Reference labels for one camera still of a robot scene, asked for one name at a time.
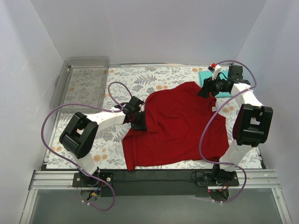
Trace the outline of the red t shirt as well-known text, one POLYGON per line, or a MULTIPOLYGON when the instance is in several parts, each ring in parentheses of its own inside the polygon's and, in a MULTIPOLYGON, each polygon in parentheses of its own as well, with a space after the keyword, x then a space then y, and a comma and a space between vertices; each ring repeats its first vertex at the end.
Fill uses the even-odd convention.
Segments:
POLYGON ((195 82, 150 94, 145 101, 147 131, 130 128, 122 140, 128 170, 201 160, 199 140, 213 116, 216 98, 202 98, 195 82))

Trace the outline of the clear plastic bin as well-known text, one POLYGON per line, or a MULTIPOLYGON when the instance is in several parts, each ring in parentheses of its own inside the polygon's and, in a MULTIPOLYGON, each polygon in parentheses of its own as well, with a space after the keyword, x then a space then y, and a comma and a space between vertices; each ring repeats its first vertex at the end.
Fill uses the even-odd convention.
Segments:
POLYGON ((110 59, 107 56, 79 56, 65 59, 55 82, 50 102, 60 112, 97 113, 103 107, 110 59))

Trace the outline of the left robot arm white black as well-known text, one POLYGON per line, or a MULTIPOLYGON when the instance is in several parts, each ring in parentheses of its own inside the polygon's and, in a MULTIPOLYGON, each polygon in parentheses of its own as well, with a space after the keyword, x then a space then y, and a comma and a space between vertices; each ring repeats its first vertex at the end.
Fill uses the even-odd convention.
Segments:
POLYGON ((100 169, 91 156, 91 149, 98 131, 130 123, 137 131, 147 131, 144 102, 132 96, 129 102, 116 105, 110 110, 85 115, 73 115, 60 135, 60 143, 72 155, 79 166, 80 179, 90 187, 99 183, 100 169))

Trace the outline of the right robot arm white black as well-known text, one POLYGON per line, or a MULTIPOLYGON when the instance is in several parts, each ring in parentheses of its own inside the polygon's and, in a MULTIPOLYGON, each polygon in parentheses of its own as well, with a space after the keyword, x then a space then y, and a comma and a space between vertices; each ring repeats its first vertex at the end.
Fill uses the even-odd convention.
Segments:
POLYGON ((218 162, 213 162, 211 172, 196 178, 204 185, 212 182, 220 186, 236 180, 237 165, 243 157, 268 138, 273 109, 257 100, 252 91, 254 86, 243 78, 243 68, 241 64, 230 65, 228 75, 221 78, 221 66, 215 63, 209 65, 212 76, 203 80, 198 92, 198 96, 203 98, 228 92, 240 107, 232 129, 233 141, 227 151, 218 162))

